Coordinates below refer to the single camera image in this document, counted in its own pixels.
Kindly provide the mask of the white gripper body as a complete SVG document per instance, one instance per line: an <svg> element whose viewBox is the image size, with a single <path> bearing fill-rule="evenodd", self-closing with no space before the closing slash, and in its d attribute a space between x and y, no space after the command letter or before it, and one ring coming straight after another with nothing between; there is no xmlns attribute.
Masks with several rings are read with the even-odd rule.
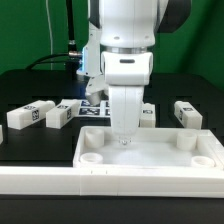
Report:
<svg viewBox="0 0 224 224"><path fill-rule="evenodd" d="M111 127L118 136L132 136L139 125L144 87L153 66L151 52L118 54L103 52L101 69L108 85Z"/></svg>

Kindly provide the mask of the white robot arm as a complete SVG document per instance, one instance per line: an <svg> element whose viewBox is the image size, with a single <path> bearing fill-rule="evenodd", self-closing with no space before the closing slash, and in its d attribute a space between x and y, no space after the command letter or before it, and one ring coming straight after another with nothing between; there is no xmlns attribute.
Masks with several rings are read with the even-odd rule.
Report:
<svg viewBox="0 0 224 224"><path fill-rule="evenodd" d="M192 0L88 0L89 39L78 73L88 78L90 104L109 97L112 133L121 143L139 126L155 35L181 27L191 6Z"/></svg>

